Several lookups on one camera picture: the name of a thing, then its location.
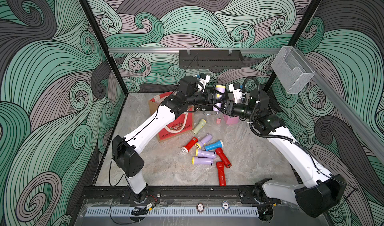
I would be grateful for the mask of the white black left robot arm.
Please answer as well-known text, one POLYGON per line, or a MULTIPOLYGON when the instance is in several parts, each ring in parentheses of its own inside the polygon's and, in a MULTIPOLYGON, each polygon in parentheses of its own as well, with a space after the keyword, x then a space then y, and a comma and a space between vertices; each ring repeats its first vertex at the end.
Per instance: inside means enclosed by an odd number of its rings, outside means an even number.
POLYGON ((113 156, 118 168, 125 173, 131 191, 142 201, 148 190, 142 169, 144 160, 141 153, 147 144, 164 127, 184 113, 189 114, 190 107, 215 107, 226 98, 226 87, 217 85, 206 88, 207 75, 183 77, 176 90, 164 98, 157 110, 138 128, 124 137, 113 139, 113 156))

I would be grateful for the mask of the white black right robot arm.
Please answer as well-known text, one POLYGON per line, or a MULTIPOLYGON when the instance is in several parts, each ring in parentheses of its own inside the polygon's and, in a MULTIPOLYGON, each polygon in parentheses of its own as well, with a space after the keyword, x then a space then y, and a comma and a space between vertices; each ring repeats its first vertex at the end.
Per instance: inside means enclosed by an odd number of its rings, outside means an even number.
POLYGON ((267 139, 279 150, 302 180, 297 185, 279 183, 271 178, 261 180, 254 189, 257 201, 286 201, 299 206, 312 218, 341 201, 347 186, 345 179, 322 166, 294 138, 285 123, 269 109, 270 97, 266 92, 256 88, 247 93, 238 83, 228 88, 216 85, 207 91, 215 111, 245 120, 255 136, 267 139))

